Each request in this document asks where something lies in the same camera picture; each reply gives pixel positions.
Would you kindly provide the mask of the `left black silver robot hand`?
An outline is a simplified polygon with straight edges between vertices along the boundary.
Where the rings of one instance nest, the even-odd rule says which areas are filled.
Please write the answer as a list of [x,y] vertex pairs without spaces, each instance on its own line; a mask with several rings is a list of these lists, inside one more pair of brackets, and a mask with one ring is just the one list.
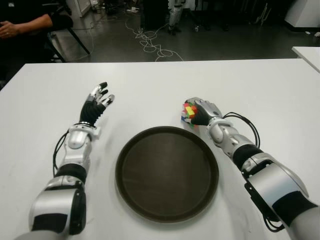
[[115,96],[113,94],[102,99],[109,92],[107,86],[107,82],[102,82],[89,93],[80,112],[80,123],[94,127],[106,108],[114,102]]

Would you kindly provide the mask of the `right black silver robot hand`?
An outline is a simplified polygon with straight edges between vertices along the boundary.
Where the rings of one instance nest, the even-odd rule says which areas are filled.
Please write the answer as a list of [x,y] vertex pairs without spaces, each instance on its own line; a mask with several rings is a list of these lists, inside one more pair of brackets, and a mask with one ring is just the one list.
[[188,104],[189,107],[195,107],[196,111],[193,110],[194,114],[192,117],[186,111],[184,122],[192,125],[198,126],[208,126],[212,119],[222,119],[223,115],[218,107],[209,102],[208,100],[203,100],[199,97],[188,98],[184,104]]

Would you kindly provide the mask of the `bare person hand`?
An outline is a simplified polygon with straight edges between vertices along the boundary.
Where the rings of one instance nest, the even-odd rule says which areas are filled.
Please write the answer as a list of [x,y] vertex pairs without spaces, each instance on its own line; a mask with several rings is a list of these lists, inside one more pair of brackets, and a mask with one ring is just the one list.
[[19,24],[14,24],[9,21],[2,21],[0,23],[0,38],[13,38],[20,34]]

